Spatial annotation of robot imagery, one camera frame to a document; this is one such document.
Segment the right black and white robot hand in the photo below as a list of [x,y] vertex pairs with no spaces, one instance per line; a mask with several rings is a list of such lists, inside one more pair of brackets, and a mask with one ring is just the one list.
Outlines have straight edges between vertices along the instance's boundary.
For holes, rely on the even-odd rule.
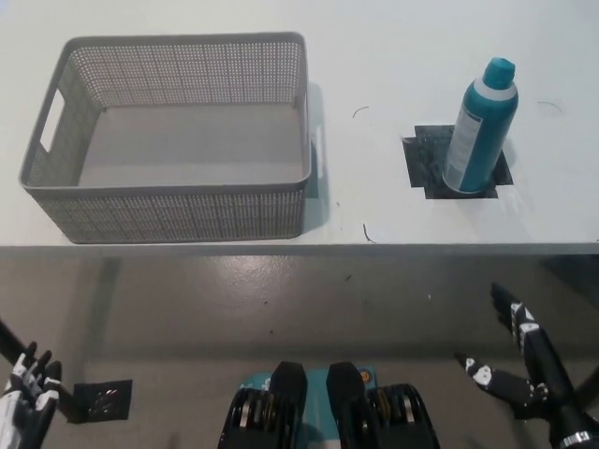
[[504,286],[490,286],[497,320],[523,357],[526,378],[496,369],[465,353],[454,357],[482,392],[505,404],[517,421],[543,420],[552,448],[596,448],[598,421],[577,398],[576,389],[548,333],[528,307]]

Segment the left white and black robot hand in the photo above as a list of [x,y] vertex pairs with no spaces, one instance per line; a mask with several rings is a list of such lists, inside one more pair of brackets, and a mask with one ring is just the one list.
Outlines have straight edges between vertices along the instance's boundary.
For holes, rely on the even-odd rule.
[[40,448],[58,410],[62,363],[32,341],[19,355],[1,391],[1,447]]

